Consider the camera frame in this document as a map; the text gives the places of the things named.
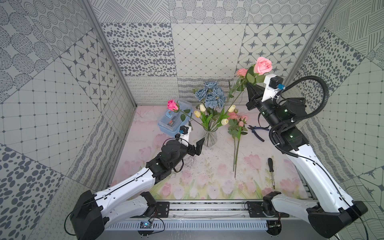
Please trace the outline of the pink tulip stem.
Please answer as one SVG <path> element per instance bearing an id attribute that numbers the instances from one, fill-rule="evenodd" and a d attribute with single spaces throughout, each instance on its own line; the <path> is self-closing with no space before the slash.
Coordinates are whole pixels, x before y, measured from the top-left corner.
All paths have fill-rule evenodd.
<path id="1" fill-rule="evenodd" d="M 240 147 L 240 141 L 241 141 L 241 136 L 247 134 L 246 130 L 246 123 L 248 121 L 248 117 L 246 115 L 238 115 L 238 125 L 237 125 L 237 134 L 235 137 L 235 155 L 234 155 L 234 173 L 235 173 L 235 178 L 237 175 L 237 163 L 238 163 L 238 154 L 239 154 L 239 147 Z"/>

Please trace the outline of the orange-pink peony stem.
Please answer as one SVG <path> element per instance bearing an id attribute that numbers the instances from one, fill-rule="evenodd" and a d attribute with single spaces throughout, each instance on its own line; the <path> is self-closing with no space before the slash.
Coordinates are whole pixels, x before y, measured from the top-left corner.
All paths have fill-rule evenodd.
<path id="1" fill-rule="evenodd" d="M 237 125 L 238 125 L 238 115 L 242 115 L 239 113 L 238 109 L 235 109 L 233 112 L 229 113 L 229 128 L 228 133 L 232 136 L 234 141 L 234 155 L 235 155 L 235 137 L 237 134 Z"/>

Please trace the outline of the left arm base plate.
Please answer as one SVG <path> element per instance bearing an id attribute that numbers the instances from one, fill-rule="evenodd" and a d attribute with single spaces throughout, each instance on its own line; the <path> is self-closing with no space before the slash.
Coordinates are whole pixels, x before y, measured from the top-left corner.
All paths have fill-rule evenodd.
<path id="1" fill-rule="evenodd" d="M 157 217 L 168 218 L 170 211 L 170 202 L 157 202 L 156 206 L 149 207 L 142 215 L 136 215 L 132 218 Z"/>

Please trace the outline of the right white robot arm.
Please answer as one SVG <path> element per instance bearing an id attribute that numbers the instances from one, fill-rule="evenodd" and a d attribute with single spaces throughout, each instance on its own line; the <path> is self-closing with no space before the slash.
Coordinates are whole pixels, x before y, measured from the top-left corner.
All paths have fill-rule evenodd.
<path id="1" fill-rule="evenodd" d="M 335 236 L 342 229 L 368 212 L 362 201 L 355 201 L 330 175 L 316 156 L 307 138 L 296 127 L 302 120 L 319 113 L 329 97 L 328 88 L 321 85 L 324 94 L 320 106 L 306 112 L 305 98 L 289 98 L 278 104 L 277 99 L 290 89 L 280 85 L 261 87 L 247 84 L 248 110 L 258 109 L 269 126 L 269 138 L 281 153 L 287 155 L 309 183 L 317 201 L 305 201 L 273 191 L 263 198 L 263 213 L 268 217 L 288 214 L 309 223 L 324 238 Z"/>

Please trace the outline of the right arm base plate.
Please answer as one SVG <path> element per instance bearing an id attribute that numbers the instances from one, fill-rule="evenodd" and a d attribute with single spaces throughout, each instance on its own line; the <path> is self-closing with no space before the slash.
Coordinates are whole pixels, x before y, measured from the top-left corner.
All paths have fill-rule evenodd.
<path id="1" fill-rule="evenodd" d="M 290 215 L 286 213 L 270 212 L 266 213 L 263 207 L 263 202 L 260 201 L 246 201 L 244 204 L 245 210 L 249 212 L 250 218 L 289 218 Z"/>

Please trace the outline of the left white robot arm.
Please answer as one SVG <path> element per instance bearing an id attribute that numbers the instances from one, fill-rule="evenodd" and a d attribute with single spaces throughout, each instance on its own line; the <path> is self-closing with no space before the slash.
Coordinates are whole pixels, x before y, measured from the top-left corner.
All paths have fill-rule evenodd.
<path id="1" fill-rule="evenodd" d="M 119 184 L 92 193 L 82 193 L 66 220 L 72 224 L 78 240 L 95 240 L 105 228 L 131 217 L 154 217 L 157 202 L 149 189 L 176 171 L 184 164 L 186 155 L 199 156 L 205 139 L 195 145 L 185 140 L 184 135 L 167 139 L 155 158 L 133 176 Z"/>

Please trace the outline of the pink spray rose stem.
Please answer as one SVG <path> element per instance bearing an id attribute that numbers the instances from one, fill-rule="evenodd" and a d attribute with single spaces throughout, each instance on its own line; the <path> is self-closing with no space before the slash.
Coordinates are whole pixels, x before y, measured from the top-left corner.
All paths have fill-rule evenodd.
<path id="1" fill-rule="evenodd" d="M 239 69 L 237 71 L 237 81 L 233 84 L 230 85 L 229 89 L 229 98 L 234 98 L 236 93 L 241 94 L 245 88 L 246 88 L 246 75 L 247 75 L 248 69 Z"/>

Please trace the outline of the light pink rose stem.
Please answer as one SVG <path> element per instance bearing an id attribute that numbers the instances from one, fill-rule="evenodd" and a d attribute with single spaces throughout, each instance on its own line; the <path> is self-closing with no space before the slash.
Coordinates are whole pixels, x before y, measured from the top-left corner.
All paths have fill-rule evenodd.
<path id="1" fill-rule="evenodd" d="M 256 63 L 248 68 L 248 72 L 246 75 L 247 83 L 251 83 L 253 85 L 256 85 L 257 83 L 262 83 L 265 79 L 266 74 L 271 72 L 272 69 L 272 61 L 264 57 L 259 57 L 256 60 Z M 231 100 L 231 105 L 235 103 L 235 101 L 240 95 L 241 94 L 239 94 L 234 100 Z"/>

